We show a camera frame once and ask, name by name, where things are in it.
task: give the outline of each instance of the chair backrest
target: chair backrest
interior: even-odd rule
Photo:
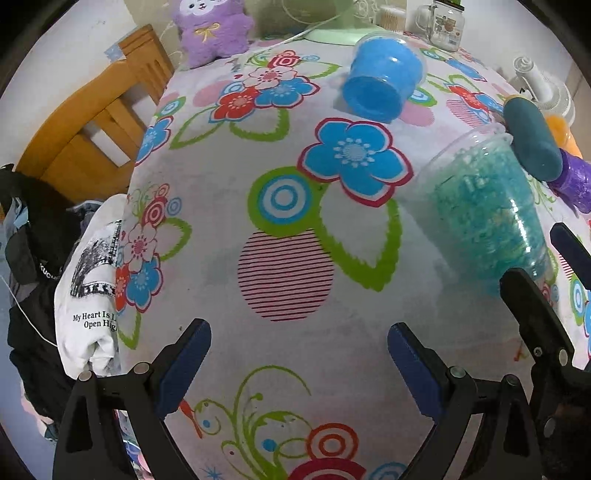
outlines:
[[[73,202],[127,191],[146,126],[121,96],[140,84],[157,104],[174,73],[150,25],[134,31],[119,46],[125,60],[111,64],[65,100],[37,131],[16,167]],[[115,165],[85,135],[82,129],[90,121],[129,158],[125,165]]]

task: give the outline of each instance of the clothing pile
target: clothing pile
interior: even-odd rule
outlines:
[[[115,264],[125,201],[73,206],[45,182],[0,168],[10,360],[46,438],[57,437],[82,371],[119,373]]]

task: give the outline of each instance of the pink flower print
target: pink flower print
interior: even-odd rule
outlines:
[[[293,80],[296,78],[296,75],[297,72],[291,67],[274,67],[271,69],[260,67],[248,74],[248,78],[243,83],[245,87],[266,90],[268,88],[275,88],[283,80]]]
[[[127,236],[123,247],[123,261],[129,264],[129,271],[137,273],[142,269],[143,262],[149,262],[156,250],[156,229],[151,223],[142,226],[138,223]]]

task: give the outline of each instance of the white t-shirt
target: white t-shirt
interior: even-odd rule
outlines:
[[[57,348],[66,374],[119,373],[115,270],[126,196],[95,213],[56,288]]]

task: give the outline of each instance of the floral tablecloth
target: floral tablecloth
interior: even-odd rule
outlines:
[[[398,478],[431,421],[388,354],[396,322],[448,365],[531,388],[508,309],[458,282],[397,201],[514,90],[465,50],[408,40],[427,80],[390,125],[340,98],[353,48],[307,40],[177,72],[158,106],[122,227],[119,344],[128,369],[194,318],[210,323],[211,350],[167,417],[201,478]],[[586,220],[529,181],[545,233],[565,221],[591,247]],[[584,367],[591,293],[549,250],[543,292]]]

